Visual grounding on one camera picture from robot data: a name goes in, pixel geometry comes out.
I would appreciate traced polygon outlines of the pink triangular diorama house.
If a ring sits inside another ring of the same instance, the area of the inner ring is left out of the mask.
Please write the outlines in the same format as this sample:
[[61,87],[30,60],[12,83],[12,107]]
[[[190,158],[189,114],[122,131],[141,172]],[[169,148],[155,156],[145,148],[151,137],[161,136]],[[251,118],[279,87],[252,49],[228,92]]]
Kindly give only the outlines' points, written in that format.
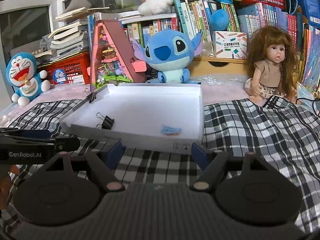
[[144,83],[146,62],[135,57],[129,39],[116,20],[98,20],[94,26],[90,91],[112,83]]

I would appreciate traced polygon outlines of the black white plaid cloth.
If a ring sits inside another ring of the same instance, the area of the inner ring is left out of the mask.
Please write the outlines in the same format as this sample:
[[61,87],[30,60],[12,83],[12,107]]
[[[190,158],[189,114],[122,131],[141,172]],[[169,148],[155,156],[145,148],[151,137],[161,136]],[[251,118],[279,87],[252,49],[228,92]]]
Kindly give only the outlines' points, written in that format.
[[[41,103],[9,128],[46,129],[80,102]],[[211,191],[190,154],[124,148],[112,170],[123,191],[100,191],[85,153],[119,140],[80,138],[80,147],[8,176],[1,239],[319,239],[319,116],[273,97],[204,109],[199,145],[229,153]]]

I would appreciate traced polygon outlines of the brown haired baby doll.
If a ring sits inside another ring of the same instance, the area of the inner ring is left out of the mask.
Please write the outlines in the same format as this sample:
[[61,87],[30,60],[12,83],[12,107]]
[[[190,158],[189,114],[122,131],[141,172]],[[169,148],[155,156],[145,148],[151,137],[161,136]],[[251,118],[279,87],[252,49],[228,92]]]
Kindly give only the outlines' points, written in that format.
[[274,26],[264,26],[253,34],[247,50],[250,77],[244,90],[249,99],[259,103],[277,95],[295,102],[293,72],[297,58],[290,35]]

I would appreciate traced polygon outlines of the stack of books left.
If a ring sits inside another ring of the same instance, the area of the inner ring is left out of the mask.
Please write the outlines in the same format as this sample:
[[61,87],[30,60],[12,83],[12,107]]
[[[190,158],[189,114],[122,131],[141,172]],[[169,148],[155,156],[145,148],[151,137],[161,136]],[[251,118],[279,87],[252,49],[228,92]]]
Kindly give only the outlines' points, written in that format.
[[73,53],[88,49],[88,19],[95,12],[110,9],[110,6],[93,7],[88,0],[71,0],[56,22],[65,25],[41,38],[38,50],[31,52],[37,61],[56,61]]

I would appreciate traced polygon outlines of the white pencil pattern box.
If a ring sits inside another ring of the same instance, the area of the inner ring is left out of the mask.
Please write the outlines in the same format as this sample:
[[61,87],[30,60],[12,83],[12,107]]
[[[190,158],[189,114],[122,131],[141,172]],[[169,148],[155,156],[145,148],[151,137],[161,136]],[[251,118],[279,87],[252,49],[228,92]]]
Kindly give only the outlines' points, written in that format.
[[216,58],[245,60],[247,59],[247,34],[214,31],[213,50]]

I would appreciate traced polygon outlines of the blue box upper right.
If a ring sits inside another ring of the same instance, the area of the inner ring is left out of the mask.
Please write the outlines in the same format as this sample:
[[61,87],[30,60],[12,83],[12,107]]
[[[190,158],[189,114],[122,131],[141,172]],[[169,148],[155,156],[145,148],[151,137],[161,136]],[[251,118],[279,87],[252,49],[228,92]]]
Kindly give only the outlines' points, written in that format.
[[286,2],[289,14],[301,12],[309,25],[319,29],[319,0],[286,0]]

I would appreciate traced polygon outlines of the black binder clip on rim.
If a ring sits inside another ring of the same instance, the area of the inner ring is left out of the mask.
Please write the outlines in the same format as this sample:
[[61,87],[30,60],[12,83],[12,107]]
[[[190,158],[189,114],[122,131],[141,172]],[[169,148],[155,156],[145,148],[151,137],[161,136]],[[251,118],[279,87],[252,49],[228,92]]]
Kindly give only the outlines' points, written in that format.
[[89,103],[92,103],[97,98],[96,90],[90,91],[89,88],[85,88],[84,91],[86,93],[86,99]]

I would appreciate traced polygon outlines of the Doraemon plush toy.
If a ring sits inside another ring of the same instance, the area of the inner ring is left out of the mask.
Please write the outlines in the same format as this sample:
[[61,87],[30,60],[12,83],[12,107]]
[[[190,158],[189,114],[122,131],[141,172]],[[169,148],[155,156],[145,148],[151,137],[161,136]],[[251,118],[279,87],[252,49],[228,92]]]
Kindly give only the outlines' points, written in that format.
[[15,89],[11,100],[20,107],[25,107],[42,92],[50,90],[47,75],[46,70],[37,72],[35,56],[26,52],[14,55],[6,69],[7,81]]

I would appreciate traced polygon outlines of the blue Stitch plush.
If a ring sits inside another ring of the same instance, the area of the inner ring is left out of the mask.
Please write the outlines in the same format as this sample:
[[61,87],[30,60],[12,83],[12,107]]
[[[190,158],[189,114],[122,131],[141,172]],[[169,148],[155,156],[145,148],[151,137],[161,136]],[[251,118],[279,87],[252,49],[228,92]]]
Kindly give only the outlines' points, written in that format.
[[173,29],[165,29],[149,38],[145,47],[133,41],[135,57],[157,70],[157,78],[149,83],[192,83],[187,68],[202,53],[203,33],[190,39]]

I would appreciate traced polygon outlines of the white cardboard box tray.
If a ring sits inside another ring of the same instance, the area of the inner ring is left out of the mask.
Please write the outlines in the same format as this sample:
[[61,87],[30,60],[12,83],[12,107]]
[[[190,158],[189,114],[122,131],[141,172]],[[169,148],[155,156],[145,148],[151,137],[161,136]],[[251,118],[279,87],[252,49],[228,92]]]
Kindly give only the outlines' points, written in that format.
[[[96,128],[100,112],[114,119],[111,130]],[[82,100],[59,123],[62,130],[81,138],[120,140],[128,148],[190,154],[204,133],[202,90],[196,84],[108,84],[89,103]],[[179,135],[164,135],[162,125],[181,128]]]

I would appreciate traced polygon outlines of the wooden drawer box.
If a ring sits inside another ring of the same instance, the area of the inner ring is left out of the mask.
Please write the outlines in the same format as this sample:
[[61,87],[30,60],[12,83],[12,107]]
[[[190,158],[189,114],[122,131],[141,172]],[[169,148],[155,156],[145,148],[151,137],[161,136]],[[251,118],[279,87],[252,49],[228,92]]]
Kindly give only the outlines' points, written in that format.
[[214,74],[249,75],[247,61],[241,59],[197,56],[187,68],[191,77]]

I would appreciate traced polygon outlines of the black binder clip in box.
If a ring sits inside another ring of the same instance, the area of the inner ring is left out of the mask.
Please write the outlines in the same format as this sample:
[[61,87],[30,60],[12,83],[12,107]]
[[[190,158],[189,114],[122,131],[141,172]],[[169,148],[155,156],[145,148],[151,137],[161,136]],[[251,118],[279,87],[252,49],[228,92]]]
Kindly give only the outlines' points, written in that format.
[[100,112],[96,114],[96,117],[102,120],[102,123],[97,124],[96,128],[111,130],[114,125],[114,119],[111,119],[109,116],[104,116]]

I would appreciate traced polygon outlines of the red plastic crate left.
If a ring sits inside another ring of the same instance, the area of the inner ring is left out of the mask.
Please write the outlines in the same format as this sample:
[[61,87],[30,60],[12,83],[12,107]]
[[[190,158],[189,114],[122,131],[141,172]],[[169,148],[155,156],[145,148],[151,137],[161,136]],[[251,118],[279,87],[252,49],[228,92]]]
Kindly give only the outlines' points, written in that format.
[[89,52],[75,54],[63,60],[38,66],[37,71],[47,71],[46,79],[52,85],[89,84],[87,68],[90,67]]

